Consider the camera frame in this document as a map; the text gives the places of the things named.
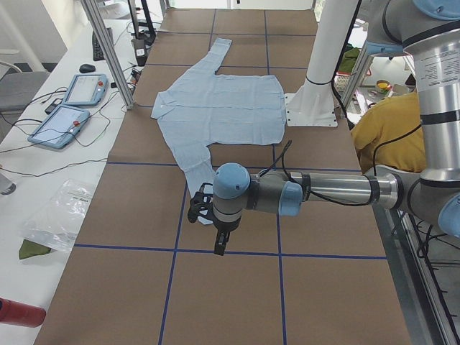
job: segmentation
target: tablet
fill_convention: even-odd
[[[105,74],[75,74],[64,95],[62,104],[96,106],[107,89]]]
[[[53,149],[62,149],[73,140],[88,119],[88,110],[60,104],[27,140]]]

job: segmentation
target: white wall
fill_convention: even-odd
[[[1,0],[11,19],[20,29],[30,47],[43,63],[57,63],[67,51],[41,0]],[[0,27],[0,47],[14,49],[15,44]],[[9,62],[24,62],[20,55],[4,58]]]
[[[76,0],[42,0],[42,3],[69,48],[88,23],[81,3]]]

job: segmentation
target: black cable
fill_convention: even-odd
[[[410,222],[411,222],[412,226],[414,228],[416,228],[414,217],[412,215],[409,215],[409,219],[410,219]],[[415,231],[415,235],[417,236],[418,243],[421,244],[422,239],[421,239],[420,234],[418,233],[418,231]],[[458,335],[458,333],[456,331],[455,323],[454,323],[454,320],[452,319],[452,315],[451,315],[451,312],[449,310],[449,307],[447,306],[446,300],[444,299],[443,290],[441,289],[441,286],[439,285],[438,280],[436,279],[436,275],[435,275],[433,266],[431,265],[431,262],[430,262],[430,260],[428,258],[428,255],[426,255],[426,253],[424,252],[425,249],[423,247],[421,247],[421,248],[422,248],[421,251],[422,251],[422,253],[424,255],[423,260],[425,262],[426,267],[428,268],[428,271],[430,272],[431,279],[433,280],[433,283],[434,283],[434,285],[436,287],[436,292],[438,293],[439,301],[441,302],[441,306],[442,306],[442,308],[444,310],[444,313],[446,314],[448,324],[451,327],[451,330],[452,330],[452,333],[453,333],[453,335],[454,335],[454,337],[456,339],[456,342],[458,344],[460,344],[460,338],[459,338],[459,335]]]
[[[22,175],[22,176],[30,176],[32,178],[41,178],[42,176],[53,174],[53,173],[55,173],[57,171],[67,169],[68,167],[75,167],[76,165],[82,165],[82,164],[86,164],[86,163],[103,162],[105,160],[107,160],[107,158],[101,158],[100,160],[86,160],[84,162],[78,162],[78,163],[69,163],[65,167],[59,167],[58,169],[54,169],[54,170],[51,170],[51,171],[48,171],[48,172],[44,172],[44,173],[39,174],[39,175],[29,174],[28,172],[17,172],[17,171],[13,171],[13,170],[8,170],[8,169],[5,169],[4,167],[0,167],[0,170],[7,171],[8,173],[11,173],[11,174],[17,174],[17,175]]]
[[[70,132],[74,127],[70,128],[69,131],[66,131],[66,132],[60,132],[60,131],[57,131],[56,129],[46,129],[44,131],[38,131],[37,133],[35,134],[41,134],[41,133],[45,133],[47,131],[54,131],[56,133],[59,133],[60,135],[57,136],[57,137],[54,137],[52,139],[48,139],[48,140],[44,140],[44,141],[41,141],[41,142],[38,142],[38,143],[34,143],[34,144],[31,144],[31,145],[27,145],[27,146],[23,146],[23,147],[17,147],[17,148],[14,148],[14,149],[6,149],[4,151],[0,151],[0,154],[1,153],[7,153],[7,152],[12,152],[12,151],[17,151],[17,150],[22,150],[22,149],[26,149],[28,147],[33,147],[33,146],[36,146],[36,145],[39,145],[39,144],[43,144],[43,143],[46,143],[46,142],[51,142],[52,140],[56,140],[56,139],[59,139],[61,138],[62,136],[66,135],[66,134],[70,134],[73,136],[73,138],[75,139],[75,141],[81,145],[82,147],[89,147],[91,146],[92,144],[94,144],[94,142],[107,130],[107,128],[109,127],[110,123],[111,123],[111,120],[110,118],[106,117],[104,114],[102,114],[102,109],[107,106],[109,104],[109,102],[115,97],[115,95],[118,93],[118,91],[114,91],[110,94],[109,96],[109,99],[106,101],[106,103],[104,103],[102,105],[102,107],[96,111],[95,113],[91,114],[87,119],[83,120],[82,122],[80,122],[79,125],[82,125],[84,124],[85,122],[87,122],[91,117],[95,116],[97,113],[100,113],[100,115],[102,115],[103,118],[105,118],[108,122],[107,122],[107,125],[104,127],[104,129],[101,131],[101,133],[92,141],[90,142],[89,144],[83,144],[82,142],[80,142],[77,138],[76,138],[76,135],[77,134],[74,134],[72,132]],[[16,127],[17,129],[19,129],[22,133],[26,134],[27,136],[29,135],[32,135],[30,133],[27,133],[25,132],[25,130],[23,130],[21,127],[17,126],[16,124],[13,125],[14,127]]]
[[[62,92],[67,92],[67,88],[65,86],[61,86],[60,88],[57,88],[56,90],[54,90],[53,92],[49,92],[49,93],[46,93],[44,95],[41,95],[41,96],[38,96],[34,99],[32,99],[29,103],[26,104],[26,106],[24,107],[24,109],[26,109],[30,104],[38,101],[39,99],[43,98],[43,97],[46,97],[46,96],[49,96],[46,100],[43,101],[43,103],[47,102],[50,100],[50,98],[52,97],[52,95],[54,95],[55,93],[62,93]]]
[[[284,172],[284,174],[286,175],[286,177],[288,178],[288,180],[292,183],[297,183],[299,184],[296,180],[294,180],[290,174],[288,173],[288,171],[286,170],[286,166],[285,166],[285,153],[286,151],[289,149],[290,145],[293,143],[292,140],[288,140],[287,141],[287,144],[285,145],[285,147],[282,149],[282,152],[280,154],[280,156],[275,160],[275,162],[269,167],[267,168],[266,170],[262,171],[259,176],[262,177],[263,175],[265,175],[266,173],[268,173],[272,168],[274,168],[276,166],[276,163],[281,160],[281,165],[282,165],[282,171]],[[318,192],[314,192],[312,191],[311,189],[309,189],[308,191],[310,194],[313,194],[314,196],[320,198],[320,199],[323,199],[323,200],[326,200],[326,201],[329,201],[330,203],[336,203],[338,205],[343,205],[343,206],[367,206],[369,205],[371,202],[372,202],[372,195],[371,195],[371,198],[369,198],[369,200],[366,202],[366,203],[345,203],[345,202],[342,202],[342,201],[338,201],[338,200],[334,200],[332,198],[329,198],[325,195],[322,195]]]
[[[353,28],[354,28],[354,23],[356,22],[357,20],[357,17],[358,17],[358,12],[359,12],[359,7],[361,7],[361,3],[362,3],[362,0],[359,0],[358,3],[356,4],[356,9],[354,10],[354,13],[353,13],[353,17],[350,21],[350,25],[348,27],[348,31],[346,33],[346,38],[344,40],[344,45],[342,46],[342,50],[340,52],[340,55],[339,55],[339,59],[337,60],[337,64],[336,64],[336,68],[334,69],[333,71],[333,75],[332,75],[332,82],[331,82],[331,85],[332,85],[332,92],[333,94],[335,95],[335,97],[337,98],[337,101],[339,102],[340,104],[340,107],[344,113],[344,116],[345,116],[345,119],[346,119],[346,123],[348,124],[348,127],[349,129],[352,129],[354,127],[354,123],[351,122],[349,119],[348,119],[348,113],[346,112],[346,108],[345,108],[345,105],[343,104],[343,102],[341,101],[341,96],[340,96],[340,93],[336,90],[336,87],[334,85],[334,78],[337,74],[337,71],[339,70],[339,67],[340,67],[340,64],[341,64],[341,61],[342,61],[342,58],[345,54],[345,50],[346,50],[346,46],[348,44],[348,41],[349,41],[349,38],[351,36],[351,32],[353,31]]]
[[[135,68],[135,67],[138,67],[138,66],[137,66],[137,65],[131,65],[131,66],[125,68],[125,69],[123,70],[123,72],[126,72],[127,70],[129,70],[129,69],[131,69],[131,68]]]
[[[418,227],[417,230],[418,230],[420,233],[426,235],[426,232],[420,230],[420,227]],[[460,250],[460,247],[456,246],[455,244],[453,244],[453,243],[451,243],[451,242],[449,242],[449,241],[445,241],[445,240],[439,238],[439,237],[445,237],[445,236],[447,236],[447,234],[433,235],[433,236],[430,236],[430,239],[429,239],[429,240],[435,239],[436,241],[443,242],[444,244],[447,244],[447,245],[449,245],[449,246],[451,246],[451,247],[453,247],[453,248],[455,248],[455,249]]]
[[[43,121],[41,120],[36,120],[36,119],[20,119],[20,120],[16,120],[15,122],[13,122],[13,126],[16,126],[16,124],[18,122],[21,122],[21,121],[34,121],[34,122],[38,122],[39,124],[41,124]]]
[[[265,175],[266,173],[268,173],[270,170],[272,170],[273,168],[276,167],[276,163],[279,162],[280,159],[282,159],[286,153],[286,151],[289,149],[290,145],[293,143],[293,141],[291,139],[289,139],[286,143],[286,145],[283,147],[282,149],[282,152],[281,154],[278,156],[278,158],[273,162],[272,165],[270,165],[267,169],[264,169],[260,174],[259,176],[262,177],[263,175]]]
[[[377,145],[377,147],[375,147],[374,149],[374,154],[372,155],[372,168],[374,169],[374,176],[377,176],[377,169],[375,167],[375,157],[377,156],[377,150],[386,145],[386,144],[391,144],[392,142],[396,142],[398,140],[401,140],[403,138],[406,138],[406,137],[409,137],[412,133],[415,133],[416,131],[418,131],[419,128],[421,128],[422,125],[419,124],[416,128],[412,129],[411,131],[407,132],[406,134],[403,134],[401,135],[400,137],[398,138],[394,138],[394,139],[391,139],[391,140],[388,140],[387,142],[383,142],[382,144],[379,144]]]
[[[425,255],[428,255],[428,251],[430,250],[429,243],[430,243],[430,235],[431,235],[432,230],[433,230],[433,225],[430,225],[430,227],[428,228],[428,231],[425,233],[425,241],[418,245],[417,257],[419,257],[420,259],[423,259]]]
[[[366,203],[342,203],[341,201],[337,201],[337,200],[328,198],[327,196],[322,195],[322,194],[317,193],[317,192],[313,192],[312,190],[309,190],[309,191],[310,191],[310,194],[313,194],[314,196],[316,196],[316,197],[318,197],[320,199],[329,201],[330,203],[336,203],[338,205],[343,205],[343,206],[368,206],[370,204],[370,202],[366,202]]]

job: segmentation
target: white pillar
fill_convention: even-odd
[[[296,94],[286,94],[288,126],[337,126],[330,81],[358,3],[326,0],[305,83]]]
[[[15,48],[19,49],[21,56],[29,64],[33,71],[45,71],[39,58],[35,55],[34,51],[22,36],[21,31],[9,16],[5,7],[0,2],[0,25],[8,35],[9,39],[14,43]]]

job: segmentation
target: metal pole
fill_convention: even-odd
[[[348,83],[346,84],[346,87],[345,87],[345,90],[342,96],[342,102],[344,103],[345,108],[350,103],[351,97],[353,96],[354,91],[362,83],[366,75],[366,72],[367,70],[369,70],[369,67],[373,60],[374,58],[367,53],[367,42],[365,42],[363,48],[359,52],[358,60],[356,61],[353,67],[353,71],[351,72],[351,75],[349,76]]]
[[[121,97],[123,98],[123,102],[127,109],[132,109],[134,99],[132,98],[131,91],[128,88],[127,81],[124,78],[123,70],[121,69],[120,62],[118,61],[118,57],[115,53],[114,44],[107,32],[101,13],[99,13],[96,0],[81,0],[81,4],[83,5],[86,16],[88,17],[99,44],[101,45],[103,56],[106,58],[107,65],[109,65],[109,69],[114,77]]]
[[[164,17],[166,14],[166,3],[164,0],[160,0],[160,8],[161,8],[161,14]]]

